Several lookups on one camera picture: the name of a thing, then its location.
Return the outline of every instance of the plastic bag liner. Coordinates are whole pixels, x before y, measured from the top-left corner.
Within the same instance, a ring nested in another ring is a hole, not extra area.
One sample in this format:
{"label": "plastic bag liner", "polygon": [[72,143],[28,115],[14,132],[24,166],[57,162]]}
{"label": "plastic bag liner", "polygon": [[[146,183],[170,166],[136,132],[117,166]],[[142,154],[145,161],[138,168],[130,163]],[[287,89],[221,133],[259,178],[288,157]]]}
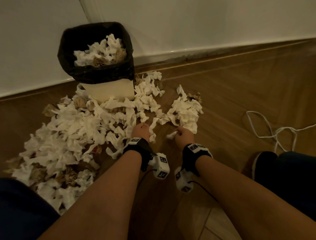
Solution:
{"label": "plastic bag liner", "polygon": [[[127,56],[124,61],[111,65],[94,67],[75,66],[77,60],[74,51],[84,51],[87,45],[101,42],[107,35],[114,34],[120,38],[126,49]],[[119,79],[134,79],[134,59],[131,38],[122,24],[118,22],[100,22],[68,28],[63,32],[58,50],[58,60],[64,71],[76,81],[86,84],[112,82]]]}

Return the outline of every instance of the black shoe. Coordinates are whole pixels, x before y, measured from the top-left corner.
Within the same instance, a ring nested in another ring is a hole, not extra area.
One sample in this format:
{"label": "black shoe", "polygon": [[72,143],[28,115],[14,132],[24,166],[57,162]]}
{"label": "black shoe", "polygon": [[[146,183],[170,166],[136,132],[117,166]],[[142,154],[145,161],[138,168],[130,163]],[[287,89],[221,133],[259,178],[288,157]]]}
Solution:
{"label": "black shoe", "polygon": [[252,179],[268,188],[270,170],[277,157],[274,152],[259,153],[252,165]]}

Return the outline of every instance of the wooden floor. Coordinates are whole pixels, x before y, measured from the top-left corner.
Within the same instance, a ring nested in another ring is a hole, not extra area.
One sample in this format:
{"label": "wooden floor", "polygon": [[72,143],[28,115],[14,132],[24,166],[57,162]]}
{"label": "wooden floor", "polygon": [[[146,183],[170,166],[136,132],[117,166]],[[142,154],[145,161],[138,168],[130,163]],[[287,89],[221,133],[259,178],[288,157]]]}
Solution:
{"label": "wooden floor", "polygon": [[[252,133],[245,112],[262,113],[273,129],[315,124],[315,64],[316,42],[306,41],[238,52],[234,56],[138,67],[137,72],[162,69],[166,93],[156,100],[163,112],[176,99],[179,84],[186,93],[200,92],[204,114],[197,123],[196,142],[207,146],[218,161],[249,175],[249,157],[258,151],[272,151],[274,142]],[[0,99],[1,170],[5,160],[23,151],[29,134],[49,121],[41,114],[42,109],[66,94],[74,95],[75,86],[75,82],[69,82]],[[257,116],[253,119],[258,133],[268,135],[264,121]],[[214,218],[220,208],[204,190],[194,186],[190,194],[182,194],[176,189],[173,172],[181,165],[180,152],[174,141],[165,138],[174,128],[166,124],[154,129],[157,138],[151,146],[167,155],[171,174],[163,181],[148,174],[140,185],[131,214],[129,239],[229,239],[229,235],[215,235],[218,233]],[[295,150],[316,156],[315,136],[316,127],[299,132]],[[280,140],[290,149],[290,133],[282,133]],[[104,161],[103,170],[114,162],[105,153],[100,158]]]}

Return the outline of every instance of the hand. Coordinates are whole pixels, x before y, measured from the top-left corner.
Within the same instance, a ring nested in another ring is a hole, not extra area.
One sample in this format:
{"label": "hand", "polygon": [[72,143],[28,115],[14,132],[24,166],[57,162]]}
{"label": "hand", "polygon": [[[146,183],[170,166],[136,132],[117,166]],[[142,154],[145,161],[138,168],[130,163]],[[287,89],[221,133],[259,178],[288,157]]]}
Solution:
{"label": "hand", "polygon": [[142,137],[149,142],[149,125],[146,123],[137,124],[132,131],[132,138]]}
{"label": "hand", "polygon": [[184,127],[177,128],[177,134],[174,136],[178,148],[183,151],[188,144],[195,143],[194,134]]}

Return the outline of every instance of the white string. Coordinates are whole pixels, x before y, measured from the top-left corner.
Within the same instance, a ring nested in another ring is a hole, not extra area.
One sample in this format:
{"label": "white string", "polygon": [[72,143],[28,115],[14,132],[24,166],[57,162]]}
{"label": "white string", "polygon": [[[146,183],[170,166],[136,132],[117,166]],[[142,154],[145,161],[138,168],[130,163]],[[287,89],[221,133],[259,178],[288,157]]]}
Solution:
{"label": "white string", "polygon": [[[255,128],[253,127],[253,124],[252,124],[252,120],[249,116],[249,113],[256,113],[260,116],[263,117],[263,119],[265,120],[266,124],[268,125],[269,129],[270,129],[270,133],[271,133],[271,136],[259,136],[257,133],[256,133],[256,130]],[[274,152],[277,151],[277,147],[279,146],[280,148],[282,148],[283,151],[287,152],[287,150],[284,149],[284,147],[282,146],[282,144],[279,142],[278,138],[277,138],[277,135],[282,132],[283,130],[285,129],[290,129],[291,132],[294,134],[294,140],[293,140],[293,144],[292,144],[292,151],[294,151],[294,148],[295,148],[295,145],[296,145],[296,138],[297,138],[297,133],[298,131],[302,131],[302,130],[305,130],[305,129],[308,129],[308,128],[312,128],[312,127],[315,127],[316,124],[314,125],[311,125],[311,126],[308,126],[308,127],[305,127],[305,128],[302,128],[302,129],[295,129],[295,128],[292,128],[292,127],[281,127],[281,128],[278,128],[275,133],[273,134],[272,132],[272,128],[270,126],[270,123],[268,122],[268,120],[265,118],[265,116],[263,116],[261,113],[259,112],[255,112],[255,111],[247,111],[246,112],[247,114],[247,117],[249,119],[249,122],[250,122],[250,125],[251,125],[251,128],[253,130],[253,132],[255,133],[255,135],[258,137],[258,138],[274,138],[276,140],[276,144],[274,146]]]}

